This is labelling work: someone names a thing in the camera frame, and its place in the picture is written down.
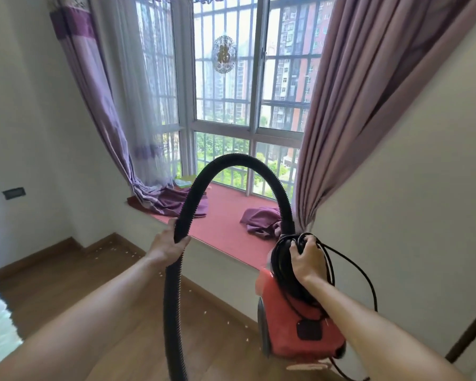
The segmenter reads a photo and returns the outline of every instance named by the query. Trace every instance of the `window sill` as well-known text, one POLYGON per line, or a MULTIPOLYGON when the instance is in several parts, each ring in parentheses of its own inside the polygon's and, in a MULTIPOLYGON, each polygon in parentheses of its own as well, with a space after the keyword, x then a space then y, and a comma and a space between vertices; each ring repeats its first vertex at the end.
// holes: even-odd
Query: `window sill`
MULTIPOLYGON (((276 203, 257 196, 246 197, 241 191, 216 183, 209 185, 207 195, 208 215, 194 219, 189 234, 258 270, 265 267, 267 255, 275 246, 275 241, 249 234, 240 219, 248 208, 275 207, 276 203)), ((152 214, 141 206, 136 197, 127 198, 127 203, 163 223, 169 220, 167 216, 152 214)))

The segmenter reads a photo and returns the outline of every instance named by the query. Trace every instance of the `person's right arm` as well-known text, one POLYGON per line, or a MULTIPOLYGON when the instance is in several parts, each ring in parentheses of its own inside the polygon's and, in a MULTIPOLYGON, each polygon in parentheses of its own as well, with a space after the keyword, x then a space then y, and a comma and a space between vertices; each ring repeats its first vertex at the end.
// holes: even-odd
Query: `person's right arm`
POLYGON ((290 251, 294 275, 338 326, 372 380, 468 381, 412 335, 330 285, 314 236, 308 236, 303 254, 293 243, 290 251))

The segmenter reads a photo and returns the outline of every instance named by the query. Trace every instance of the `purple cloth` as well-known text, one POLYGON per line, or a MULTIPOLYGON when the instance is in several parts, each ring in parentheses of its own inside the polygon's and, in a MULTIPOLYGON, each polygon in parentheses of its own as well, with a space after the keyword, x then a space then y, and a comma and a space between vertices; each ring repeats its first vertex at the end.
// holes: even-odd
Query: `purple cloth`
MULTIPOLYGON (((51 22, 57 39, 62 45, 95 127, 115 165, 142 206, 160 215, 178 216, 187 198, 187 190, 177 191, 160 185, 148 186, 134 173, 88 3, 85 0, 51 0, 50 7, 51 22)), ((203 197, 197 216, 205 216, 207 211, 208 199, 203 197)))
POLYGON ((476 0, 335 1, 296 173, 299 232, 475 23, 476 0))
POLYGON ((247 225, 247 232, 262 239, 280 236, 280 212, 278 208, 248 208, 243 213, 240 223, 247 225))

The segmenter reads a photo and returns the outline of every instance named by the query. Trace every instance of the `vacuum cleaner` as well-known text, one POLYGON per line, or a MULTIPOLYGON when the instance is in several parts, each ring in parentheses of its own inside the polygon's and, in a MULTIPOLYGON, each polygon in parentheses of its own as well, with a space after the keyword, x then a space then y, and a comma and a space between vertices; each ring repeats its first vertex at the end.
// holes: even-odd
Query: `vacuum cleaner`
MULTIPOLYGON (((289 248, 294 240, 301 254, 305 237, 310 233, 296 234, 291 205, 279 179, 263 162, 246 154, 227 154, 211 161, 194 180, 175 225, 175 243, 189 234, 192 219, 199 201, 215 176, 231 166, 244 166, 260 174, 269 184, 277 199, 281 217, 281 237, 270 255, 267 267, 256 280, 258 325, 261 350, 266 356, 274 355, 295 360, 297 363, 317 363, 329 358, 337 371, 346 379, 333 359, 342 358, 346 340, 326 311, 298 282, 294 276, 289 248)), ((332 251, 353 264, 367 279, 374 297, 374 287, 368 276, 349 258, 317 240, 326 258, 327 279, 335 285, 333 265, 328 251, 332 251)), ((183 255, 166 268, 164 286, 164 345, 171 381, 187 381, 180 330, 180 284, 183 255)))

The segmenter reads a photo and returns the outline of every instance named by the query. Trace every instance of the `black corrugated hose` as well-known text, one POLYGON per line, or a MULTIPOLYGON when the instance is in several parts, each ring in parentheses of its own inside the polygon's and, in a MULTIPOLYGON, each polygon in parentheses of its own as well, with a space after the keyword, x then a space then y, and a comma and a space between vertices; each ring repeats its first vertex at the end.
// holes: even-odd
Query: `black corrugated hose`
MULTIPOLYGON (((227 154, 211 161, 197 176, 180 211, 175 225, 175 243, 189 234, 190 225, 199 201, 215 176, 223 169, 244 166, 260 174, 277 198, 281 217, 282 234, 294 234, 291 205, 279 179, 263 162, 246 154, 227 154)), ((164 286, 164 345, 171 381, 187 381, 180 332, 180 281, 183 255, 166 268, 164 286)))

